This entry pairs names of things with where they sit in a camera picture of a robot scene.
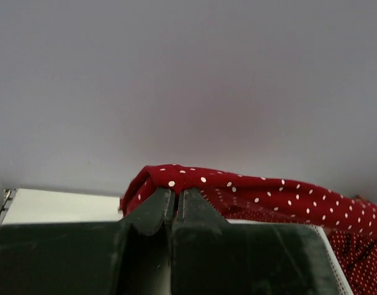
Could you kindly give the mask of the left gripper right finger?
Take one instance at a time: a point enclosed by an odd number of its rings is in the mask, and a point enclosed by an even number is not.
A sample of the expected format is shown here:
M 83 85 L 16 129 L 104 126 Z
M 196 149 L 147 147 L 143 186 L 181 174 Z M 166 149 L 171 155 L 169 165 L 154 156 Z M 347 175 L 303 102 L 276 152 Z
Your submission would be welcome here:
M 339 294 L 320 237 L 302 224 L 231 224 L 197 189 L 172 226 L 172 294 Z

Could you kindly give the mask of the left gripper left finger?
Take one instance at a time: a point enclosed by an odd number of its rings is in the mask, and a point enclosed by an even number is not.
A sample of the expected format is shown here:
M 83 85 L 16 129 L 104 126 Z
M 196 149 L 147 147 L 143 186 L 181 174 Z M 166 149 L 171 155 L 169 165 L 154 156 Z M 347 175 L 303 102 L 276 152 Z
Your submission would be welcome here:
M 175 194 L 118 221 L 0 226 L 0 294 L 169 294 Z

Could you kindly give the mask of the red polka dot skirt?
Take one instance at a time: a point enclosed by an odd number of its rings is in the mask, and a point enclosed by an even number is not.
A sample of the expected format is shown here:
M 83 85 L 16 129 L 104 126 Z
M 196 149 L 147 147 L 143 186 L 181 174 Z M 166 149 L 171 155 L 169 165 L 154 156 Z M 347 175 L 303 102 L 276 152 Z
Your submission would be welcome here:
M 222 215 L 263 210 L 275 217 L 377 237 L 377 205 L 290 179 L 245 176 L 177 164 L 145 166 L 129 184 L 119 209 L 127 216 L 158 188 L 198 189 Z
M 327 238 L 353 294 L 377 294 L 377 235 L 329 230 Z

